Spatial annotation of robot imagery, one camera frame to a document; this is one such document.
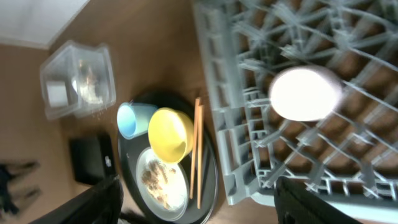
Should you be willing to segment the pink cup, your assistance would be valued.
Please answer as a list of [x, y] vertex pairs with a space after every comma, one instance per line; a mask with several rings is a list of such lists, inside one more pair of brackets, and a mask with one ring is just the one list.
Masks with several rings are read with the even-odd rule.
[[343, 85], [331, 70], [306, 65], [278, 73], [268, 94], [272, 108], [281, 117], [292, 121], [318, 121], [339, 106]]

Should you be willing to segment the yellow bowl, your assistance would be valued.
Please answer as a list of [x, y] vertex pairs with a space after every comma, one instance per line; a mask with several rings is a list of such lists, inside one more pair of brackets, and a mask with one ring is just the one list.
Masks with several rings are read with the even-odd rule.
[[193, 121], [172, 108], [158, 109], [150, 119], [149, 143], [156, 156], [168, 164], [178, 164], [193, 149]]

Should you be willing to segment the light blue cup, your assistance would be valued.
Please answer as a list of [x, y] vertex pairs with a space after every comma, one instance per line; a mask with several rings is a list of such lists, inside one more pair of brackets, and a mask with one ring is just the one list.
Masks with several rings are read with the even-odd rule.
[[158, 107], [145, 103], [122, 103], [117, 112], [117, 126], [125, 139], [147, 133], [149, 122]]

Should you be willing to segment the white tissue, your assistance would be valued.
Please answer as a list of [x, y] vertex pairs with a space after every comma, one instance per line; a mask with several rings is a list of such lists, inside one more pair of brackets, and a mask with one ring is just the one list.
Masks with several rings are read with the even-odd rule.
[[98, 79], [94, 75], [91, 66], [84, 60], [79, 60], [81, 75], [72, 78], [71, 83], [76, 93], [88, 104], [102, 104], [103, 97], [97, 91]]

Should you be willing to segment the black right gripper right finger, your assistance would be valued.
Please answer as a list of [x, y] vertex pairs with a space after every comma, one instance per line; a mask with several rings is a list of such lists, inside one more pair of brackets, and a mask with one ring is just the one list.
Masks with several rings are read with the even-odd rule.
[[283, 176], [277, 179], [274, 203], [279, 224], [360, 224]]

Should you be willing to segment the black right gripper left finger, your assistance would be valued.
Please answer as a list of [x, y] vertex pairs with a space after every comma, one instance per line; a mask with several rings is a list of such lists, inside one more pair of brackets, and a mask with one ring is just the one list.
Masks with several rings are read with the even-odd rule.
[[32, 223], [117, 223], [123, 205], [123, 196], [120, 177], [111, 175]]

